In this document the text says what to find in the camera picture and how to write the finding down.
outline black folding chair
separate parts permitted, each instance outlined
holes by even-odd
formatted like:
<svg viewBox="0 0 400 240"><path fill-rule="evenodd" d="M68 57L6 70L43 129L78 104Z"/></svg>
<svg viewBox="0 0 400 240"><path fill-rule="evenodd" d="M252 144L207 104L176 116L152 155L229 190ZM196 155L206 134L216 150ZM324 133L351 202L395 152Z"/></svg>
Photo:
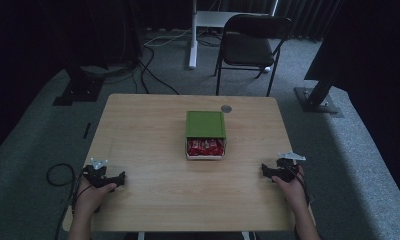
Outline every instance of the black folding chair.
<svg viewBox="0 0 400 240"><path fill-rule="evenodd" d="M266 67L273 66L266 94L268 97L278 65L280 48L288 39L290 31L291 20L288 18L251 14L237 14L231 17L224 26L216 61L216 95L219 95L222 69L258 70L256 78L259 78ZM278 44L272 50L271 41L275 40L278 40ZM222 61L234 67L222 67Z"/></svg>

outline box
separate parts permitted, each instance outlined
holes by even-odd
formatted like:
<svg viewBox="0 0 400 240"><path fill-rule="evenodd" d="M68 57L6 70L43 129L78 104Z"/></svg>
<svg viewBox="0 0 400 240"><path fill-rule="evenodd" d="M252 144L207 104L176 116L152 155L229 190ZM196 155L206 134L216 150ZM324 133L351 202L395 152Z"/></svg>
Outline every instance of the box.
<svg viewBox="0 0 400 240"><path fill-rule="evenodd" d="M185 153L188 159L222 159L226 141L223 112L187 111Z"/></svg>

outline gray carpet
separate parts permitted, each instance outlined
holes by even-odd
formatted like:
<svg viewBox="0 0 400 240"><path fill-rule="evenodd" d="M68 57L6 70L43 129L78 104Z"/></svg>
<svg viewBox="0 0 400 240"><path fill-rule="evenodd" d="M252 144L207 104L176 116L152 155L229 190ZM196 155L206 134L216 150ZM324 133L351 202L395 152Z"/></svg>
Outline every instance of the gray carpet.
<svg viewBox="0 0 400 240"><path fill-rule="evenodd" d="M201 38L216 42L216 39ZM188 41L152 47L149 69L180 94L214 95L212 76L217 48L199 45L197 68L188 69ZM330 97L344 118L304 113L294 87L313 87L305 73L319 43L289 40L283 45L271 97L277 99L296 153L304 163L311 206L320 233L326 239L400 239L400 192L348 95L333 88ZM144 50L143 63L151 52ZM101 72L95 67L89 71ZM253 79L255 72L224 70L220 95L264 96L270 74ZM149 74L152 94L174 94ZM140 68L134 76L108 78L97 102L53 107L68 82L65 71L51 79L28 108L0 148L0 239L53 239L69 186L53 187L45 179L49 167L69 163L80 169L88 152L107 97L112 93L145 93ZM86 136L88 123L91 128ZM53 179L68 179L65 169ZM291 232L259 232L262 240L294 239ZM94 233L93 239L123 239L124 233ZM184 234L147 234L146 239L181 239ZM60 231L59 239L67 233ZM220 235L220 239L231 239Z"/></svg>

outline red items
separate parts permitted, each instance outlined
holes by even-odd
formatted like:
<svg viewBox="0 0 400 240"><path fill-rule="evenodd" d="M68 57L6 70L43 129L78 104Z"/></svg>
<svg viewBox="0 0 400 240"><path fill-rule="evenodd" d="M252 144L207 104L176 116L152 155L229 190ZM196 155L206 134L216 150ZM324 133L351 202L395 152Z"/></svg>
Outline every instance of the red items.
<svg viewBox="0 0 400 240"><path fill-rule="evenodd" d="M224 142L220 138L189 138L187 148L190 156L222 156Z"/></svg>

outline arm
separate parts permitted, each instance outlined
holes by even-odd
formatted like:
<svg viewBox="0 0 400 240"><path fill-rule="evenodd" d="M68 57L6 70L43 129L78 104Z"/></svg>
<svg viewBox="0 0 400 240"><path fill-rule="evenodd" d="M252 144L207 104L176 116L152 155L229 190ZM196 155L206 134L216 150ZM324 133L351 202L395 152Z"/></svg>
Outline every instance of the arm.
<svg viewBox="0 0 400 240"><path fill-rule="evenodd" d="M69 231L69 240L89 240L91 238L91 217L100 206L104 196L114 188L116 188L114 183L102 188L95 188L91 186L85 177L81 178L78 189L79 197L75 205L75 214Z"/></svg>
<svg viewBox="0 0 400 240"><path fill-rule="evenodd" d="M300 173L297 176L302 179L303 168L300 166ZM272 180L284 192L285 198L293 211L296 221L296 230L301 240L320 239L310 215L308 203L304 189L300 182L295 178L291 182L286 183L279 177L272 177Z"/></svg>

